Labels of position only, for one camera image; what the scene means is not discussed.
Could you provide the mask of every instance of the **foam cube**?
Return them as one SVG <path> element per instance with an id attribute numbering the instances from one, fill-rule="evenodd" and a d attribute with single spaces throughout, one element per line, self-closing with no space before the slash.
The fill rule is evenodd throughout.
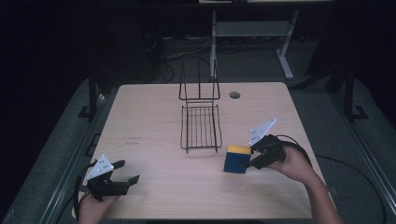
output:
<path id="1" fill-rule="evenodd" d="M 227 146 L 224 172 L 244 174 L 247 168 L 243 164 L 250 161 L 250 155 L 250 147 Z"/>

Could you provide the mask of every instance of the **dark background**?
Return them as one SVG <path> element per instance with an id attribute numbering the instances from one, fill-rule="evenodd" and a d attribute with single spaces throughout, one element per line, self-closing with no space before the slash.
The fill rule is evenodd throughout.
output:
<path id="1" fill-rule="evenodd" d="M 90 72 L 103 92 L 122 83 L 149 82 L 161 50 L 146 52 L 143 35 L 158 37 L 159 30 L 177 38 L 210 34 L 203 22 L 211 20 L 207 12 L 164 12 L 158 23 L 158 13 L 94 10 L 73 1 L 7 0 L 0 2 L 0 10 L 0 165 L 6 189 L 0 218 Z M 309 74 L 335 63 L 350 67 L 396 126 L 395 3 L 336 1 L 326 26 L 312 19 L 321 13 L 302 11 L 293 36 L 317 39 L 323 33 Z"/>

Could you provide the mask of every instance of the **wooden table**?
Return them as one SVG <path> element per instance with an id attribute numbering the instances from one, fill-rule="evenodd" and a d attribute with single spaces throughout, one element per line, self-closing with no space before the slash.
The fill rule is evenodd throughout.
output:
<path id="1" fill-rule="evenodd" d="M 249 128 L 276 118 L 272 134 L 293 137 L 322 177 L 289 91 L 283 83 L 220 83 L 222 147 L 180 147 L 177 84 L 127 85 L 119 89 L 93 158 L 126 160 L 111 179 L 140 175 L 107 214 L 121 219 L 311 218 L 302 184 L 271 169 L 223 172 L 228 145 L 248 145 Z M 239 99 L 229 96 L 241 94 Z"/>

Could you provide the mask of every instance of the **small round object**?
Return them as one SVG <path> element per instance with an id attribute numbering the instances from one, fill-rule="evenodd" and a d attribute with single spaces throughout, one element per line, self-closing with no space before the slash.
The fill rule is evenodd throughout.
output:
<path id="1" fill-rule="evenodd" d="M 230 92 L 230 97 L 233 99 L 239 99 L 239 97 L 241 97 L 241 93 L 239 93 L 237 91 L 232 91 L 232 92 Z"/>

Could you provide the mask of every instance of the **wire basket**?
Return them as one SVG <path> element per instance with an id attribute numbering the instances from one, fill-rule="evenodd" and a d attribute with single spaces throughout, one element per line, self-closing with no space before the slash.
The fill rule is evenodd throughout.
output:
<path id="1" fill-rule="evenodd" d="M 199 62 L 196 78 L 193 83 L 186 83 L 182 62 L 178 98 L 185 104 L 181 109 L 180 145 L 187 153 L 196 148 L 214 148 L 218 152 L 222 145 L 219 106 L 215 105 L 220 98 L 219 79 L 214 76 L 209 84 L 202 85 Z"/>

